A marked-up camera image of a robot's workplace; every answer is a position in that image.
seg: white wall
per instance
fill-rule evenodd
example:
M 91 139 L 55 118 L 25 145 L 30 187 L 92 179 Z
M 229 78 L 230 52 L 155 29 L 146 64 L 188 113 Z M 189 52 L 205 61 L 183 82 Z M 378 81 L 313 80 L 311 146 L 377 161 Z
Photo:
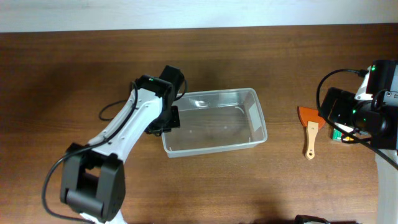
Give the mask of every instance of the white wall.
M 398 22 L 398 0 L 0 0 L 0 32 Z

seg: orange scraper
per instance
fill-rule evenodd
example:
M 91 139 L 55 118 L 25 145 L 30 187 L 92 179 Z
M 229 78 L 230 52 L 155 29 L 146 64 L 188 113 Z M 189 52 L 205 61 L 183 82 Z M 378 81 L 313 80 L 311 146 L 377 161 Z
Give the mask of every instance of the orange scraper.
M 298 116 L 304 127 L 307 127 L 307 150 L 305 157 L 310 160 L 315 157 L 315 137 L 318 130 L 325 125 L 325 120 L 318 116 L 318 111 L 299 106 Z

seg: scraper handle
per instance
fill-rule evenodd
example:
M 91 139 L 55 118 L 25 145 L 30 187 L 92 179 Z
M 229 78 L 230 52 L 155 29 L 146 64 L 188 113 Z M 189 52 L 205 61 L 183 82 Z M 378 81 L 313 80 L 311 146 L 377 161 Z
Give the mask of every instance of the scraper handle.
M 315 157 L 315 138 L 318 134 L 318 123 L 309 121 L 307 125 L 307 150 L 305 157 L 310 160 Z

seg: plastic container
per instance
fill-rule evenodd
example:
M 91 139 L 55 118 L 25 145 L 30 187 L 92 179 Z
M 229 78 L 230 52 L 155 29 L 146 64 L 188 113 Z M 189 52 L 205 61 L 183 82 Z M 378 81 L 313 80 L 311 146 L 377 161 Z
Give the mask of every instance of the plastic container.
M 181 127 L 162 134 L 170 158 L 246 149 L 267 140 L 264 115 L 252 88 L 187 93 L 174 105 Z

